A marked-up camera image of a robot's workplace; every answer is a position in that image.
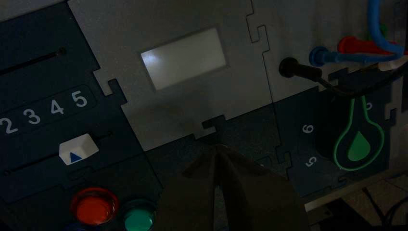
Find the black cable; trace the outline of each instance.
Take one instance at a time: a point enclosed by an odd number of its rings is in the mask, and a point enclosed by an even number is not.
[[[381,224],[383,225],[383,227],[386,225],[387,223],[387,219],[386,216],[384,216],[384,213],[381,211],[380,207],[378,206],[377,203],[375,203],[374,199],[372,198],[369,190],[367,188],[363,188],[362,191],[365,193],[365,195],[368,197],[368,199],[370,200],[372,206],[375,209],[375,212],[377,212],[378,217],[381,220]]]
[[[393,205],[390,210],[388,210],[387,214],[385,215],[386,218],[388,218],[387,221],[387,226],[392,226],[393,224],[393,220],[394,220],[394,216],[396,214],[396,212],[398,211],[398,209],[404,204],[408,202],[408,197],[405,197],[404,199],[402,199],[401,201],[399,201],[398,203],[396,203],[395,205]]]
[[[367,87],[361,91],[354,92],[352,90],[342,90],[339,87],[335,87],[332,84],[330,84],[328,81],[324,80],[322,77],[317,79],[317,82],[323,85],[327,90],[331,91],[332,93],[340,96],[340,97],[347,97],[347,98],[357,98],[364,96],[366,94],[370,94],[384,86],[387,86],[388,84],[396,81],[397,79],[401,78],[406,72],[408,71],[408,62],[404,63],[402,66],[399,68],[395,69],[390,76],[387,78],[375,83],[374,85]]]
[[[376,213],[378,214],[378,216],[380,217],[382,226],[384,228],[388,228],[390,226],[392,226],[393,220],[394,220],[394,216],[396,214],[396,212],[398,211],[398,209],[406,202],[408,202],[408,197],[405,197],[404,199],[402,199],[401,201],[399,201],[398,203],[396,203],[395,205],[393,205],[388,211],[387,213],[384,215],[384,213],[381,211],[380,207],[377,205],[377,203],[375,203],[374,199],[372,198],[370,192],[368,191],[367,188],[363,188],[362,191],[365,193],[365,195],[368,197],[368,199],[370,200],[371,204],[373,205]]]
[[[408,62],[404,63],[399,68],[393,70],[388,77],[375,83],[374,85],[364,88],[361,91],[353,91],[343,86],[333,86],[332,84],[330,84],[328,81],[324,80],[321,77],[322,76],[321,69],[299,64],[295,58],[292,57],[285,58],[281,61],[279,65],[279,73],[283,77],[292,78],[293,76],[299,76],[302,78],[306,78],[313,82],[318,82],[325,88],[327,88],[328,91],[331,91],[332,93],[340,97],[346,98],[357,98],[372,93],[401,78],[407,71]]]

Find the green outline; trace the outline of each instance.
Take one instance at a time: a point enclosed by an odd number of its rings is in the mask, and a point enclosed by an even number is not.
[[[380,152],[381,152],[381,150],[382,150],[382,148],[383,148],[383,146],[384,146],[384,140],[385,140],[384,130],[380,127],[380,125],[378,125],[378,124],[376,124],[376,123],[374,123],[374,122],[372,122],[372,121],[370,120],[369,115],[368,115],[368,113],[367,113],[366,97],[365,97],[365,96],[362,96],[362,97],[361,97],[361,101],[362,101],[362,106],[363,106],[364,118],[366,119],[366,121],[367,121],[369,124],[374,125],[374,126],[378,129],[378,131],[380,131],[381,144],[380,144],[380,147],[378,148],[377,152],[375,153],[375,155],[374,155],[368,162],[366,162],[365,164],[363,164],[363,165],[361,165],[361,166],[359,166],[359,167],[346,168],[346,167],[341,166],[341,165],[339,164],[339,162],[337,161],[337,148],[339,147],[340,141],[341,141],[341,140],[344,138],[344,136],[349,132],[349,130],[350,130],[350,128],[351,128],[351,125],[352,125],[352,123],[353,123],[353,114],[354,114],[355,99],[352,99],[352,100],[350,101],[350,113],[349,113],[348,124],[347,124],[345,130],[340,134],[339,138],[336,140],[336,143],[335,143],[334,149],[333,149],[333,159],[334,159],[334,162],[336,163],[336,165],[337,165],[340,169],[343,169],[343,170],[346,170],[346,171],[357,171],[357,170],[360,170],[360,169],[362,169],[362,168],[365,168],[367,165],[371,164],[371,163],[378,157],[378,155],[380,154]]]

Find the gray panel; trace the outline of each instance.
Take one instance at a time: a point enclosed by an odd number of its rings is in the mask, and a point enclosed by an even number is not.
[[[383,2],[381,23],[391,31],[396,1]],[[316,86],[300,77],[281,77],[277,67],[282,59],[291,56],[302,64],[309,64],[309,53],[316,46],[336,51],[337,43],[344,36],[367,38],[367,3],[367,0],[253,0],[254,11],[248,16],[248,26],[253,41],[258,39],[258,26],[264,25],[267,29],[271,50],[264,56],[274,102]],[[352,72],[361,66],[327,64],[322,67],[323,77],[327,80],[332,72],[345,67]]]
[[[33,12],[64,0],[1,0],[0,22]]]
[[[265,31],[252,43],[248,0],[70,0],[68,2],[101,69],[95,77],[105,94],[116,78],[128,100],[122,109],[144,150],[189,134],[214,131],[202,122],[239,116],[271,103],[262,52]],[[155,90],[140,53],[191,33],[216,27],[227,67]]]

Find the number 4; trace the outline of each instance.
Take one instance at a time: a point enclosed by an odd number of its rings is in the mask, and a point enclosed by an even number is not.
[[[55,100],[51,101],[51,114],[61,113],[64,114],[64,109],[61,108]]]

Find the number 5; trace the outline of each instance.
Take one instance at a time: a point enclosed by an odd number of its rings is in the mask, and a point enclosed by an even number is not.
[[[74,93],[72,93],[72,94],[71,94],[71,95],[72,95],[72,99],[74,100],[74,102],[78,102],[78,100],[82,100],[82,103],[77,103],[76,105],[77,105],[78,107],[85,107],[85,106],[87,105],[88,101],[87,101],[87,99],[85,99],[85,97],[83,97],[83,96],[78,96],[78,97],[77,97],[77,95],[80,94],[80,93],[81,93],[81,91],[75,91]]]
[[[317,158],[316,157],[311,157],[310,159],[309,159],[309,163],[305,163],[305,165],[307,166],[307,167],[312,167],[312,165],[314,165],[316,162],[317,162]]]

